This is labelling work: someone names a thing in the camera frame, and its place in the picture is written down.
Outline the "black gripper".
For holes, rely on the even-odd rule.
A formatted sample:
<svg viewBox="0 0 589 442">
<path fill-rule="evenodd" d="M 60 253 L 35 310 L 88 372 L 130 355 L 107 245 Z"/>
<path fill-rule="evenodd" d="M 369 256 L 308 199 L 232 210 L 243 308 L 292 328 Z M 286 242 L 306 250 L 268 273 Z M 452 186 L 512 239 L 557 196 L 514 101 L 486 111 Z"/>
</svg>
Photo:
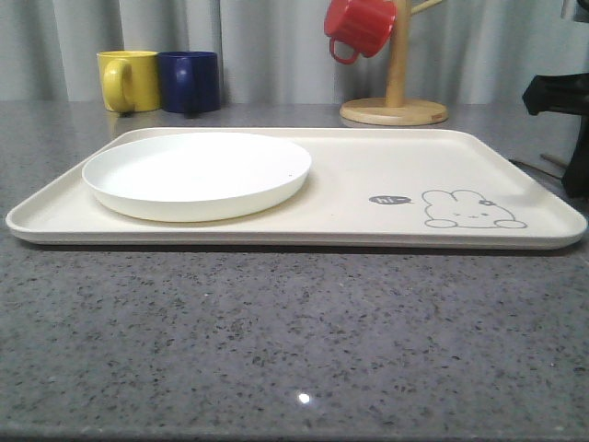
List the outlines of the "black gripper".
<svg viewBox="0 0 589 442">
<path fill-rule="evenodd" d="M 571 161 L 561 178 L 571 198 L 587 198 L 589 187 L 588 74 L 535 76 L 523 94 L 531 115 L 552 111 L 581 115 L 579 137 Z"/>
</svg>

